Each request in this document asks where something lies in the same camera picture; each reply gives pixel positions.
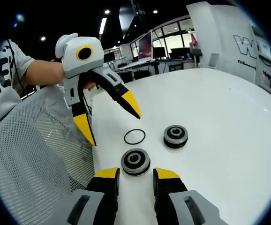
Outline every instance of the robot hand with eye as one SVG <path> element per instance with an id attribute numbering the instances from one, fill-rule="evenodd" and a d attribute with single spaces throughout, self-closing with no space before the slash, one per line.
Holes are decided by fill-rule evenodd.
<path id="1" fill-rule="evenodd" d="M 79 37 L 77 33 L 63 35 L 55 46 L 55 56 L 65 71 L 65 100 L 72 107 L 73 121 L 92 145 L 96 141 L 91 129 L 88 111 L 83 101 L 83 87 L 93 82 L 102 87 L 114 101 L 140 119 L 141 112 L 132 92 L 118 74 L 104 62 L 104 52 L 95 37 Z"/>

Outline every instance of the black o-ring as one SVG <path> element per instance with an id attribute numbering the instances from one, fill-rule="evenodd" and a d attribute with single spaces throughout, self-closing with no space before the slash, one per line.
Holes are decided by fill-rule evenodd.
<path id="1" fill-rule="evenodd" d="M 126 136 L 127 136 L 130 132 L 135 131 L 135 130 L 142 131 L 143 134 L 144 134 L 144 137 L 143 137 L 143 139 L 140 140 L 139 142 L 136 142 L 136 143 L 129 143 L 128 141 L 126 141 Z M 125 141 L 126 144 L 135 145 L 135 144 L 141 143 L 141 142 L 145 139 L 145 137 L 146 137 L 145 131 L 143 131 L 143 130 L 141 130 L 141 129 L 132 129 L 132 130 L 128 131 L 128 132 L 124 135 L 124 141 Z"/>

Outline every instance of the white table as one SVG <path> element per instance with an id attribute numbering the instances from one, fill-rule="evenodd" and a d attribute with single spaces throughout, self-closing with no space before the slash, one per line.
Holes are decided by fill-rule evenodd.
<path id="1" fill-rule="evenodd" d="M 119 70 L 131 69 L 133 67 L 138 67 L 140 65 L 143 65 L 143 64 L 146 64 L 146 63 L 153 63 L 153 62 L 155 62 L 155 59 L 144 58 L 144 59 L 141 59 L 141 60 L 139 60 L 137 62 L 129 63 L 124 67 L 120 67 Z"/>
<path id="2" fill-rule="evenodd" d="M 138 147 L 151 158 L 139 177 L 120 174 L 116 225 L 156 225 L 152 169 L 178 173 L 220 210 L 229 225 L 251 225 L 271 200 L 271 95 L 236 76 L 213 69 L 188 69 L 150 76 L 126 84 L 142 118 L 134 118 L 107 93 L 93 99 L 95 171 L 120 167 L 122 155 Z M 163 132 L 178 124 L 188 142 L 172 150 Z M 141 128 L 145 140 L 124 143 L 126 132 Z"/>

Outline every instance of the black pupil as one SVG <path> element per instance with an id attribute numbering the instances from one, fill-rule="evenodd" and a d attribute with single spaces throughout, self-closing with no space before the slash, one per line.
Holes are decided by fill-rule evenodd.
<path id="1" fill-rule="evenodd" d="M 174 129 L 172 132 L 173 132 L 174 134 L 178 134 L 178 133 L 179 133 L 179 130 L 178 130 L 178 129 Z"/>
<path id="2" fill-rule="evenodd" d="M 130 157 L 131 162 L 136 162 L 138 159 L 139 159 L 138 155 L 133 155 L 133 156 Z"/>
<path id="3" fill-rule="evenodd" d="M 92 50 L 90 48 L 83 48 L 82 50 L 79 51 L 78 57 L 81 60 L 86 60 L 87 58 L 90 57 L 91 53 L 92 53 Z"/>

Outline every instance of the yellow eye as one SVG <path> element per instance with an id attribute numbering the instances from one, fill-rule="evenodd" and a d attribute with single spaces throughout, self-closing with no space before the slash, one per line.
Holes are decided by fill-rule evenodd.
<path id="1" fill-rule="evenodd" d="M 93 53 L 93 49 L 89 45 L 84 45 L 80 47 L 76 52 L 76 58 L 79 60 L 88 59 Z"/>

